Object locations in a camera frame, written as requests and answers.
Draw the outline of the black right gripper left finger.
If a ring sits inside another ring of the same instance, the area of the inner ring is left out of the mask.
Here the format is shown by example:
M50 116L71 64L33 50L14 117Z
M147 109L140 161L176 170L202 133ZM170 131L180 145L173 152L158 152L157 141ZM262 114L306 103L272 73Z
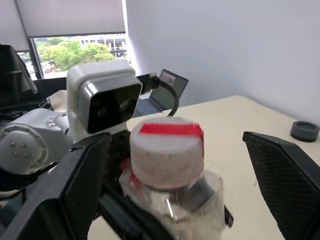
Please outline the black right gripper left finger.
M86 240L112 142L101 133L75 143L35 186L2 240Z

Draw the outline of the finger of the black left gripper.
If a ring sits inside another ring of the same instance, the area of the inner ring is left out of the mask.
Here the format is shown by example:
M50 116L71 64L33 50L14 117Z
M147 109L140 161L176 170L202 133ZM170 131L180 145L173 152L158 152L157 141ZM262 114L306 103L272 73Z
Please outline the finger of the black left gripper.
M224 205L224 220L225 220L225 225L231 228L234 224L234 217L227 208L226 205Z
M102 181L97 210L122 240L173 239L154 216L123 195L118 181Z

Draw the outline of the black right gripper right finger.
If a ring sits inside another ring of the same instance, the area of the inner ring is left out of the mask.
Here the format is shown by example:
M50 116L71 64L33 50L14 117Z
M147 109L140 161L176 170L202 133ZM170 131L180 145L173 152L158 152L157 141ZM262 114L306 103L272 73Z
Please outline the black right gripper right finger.
M245 131L261 195L286 240L320 238L320 167L296 144Z

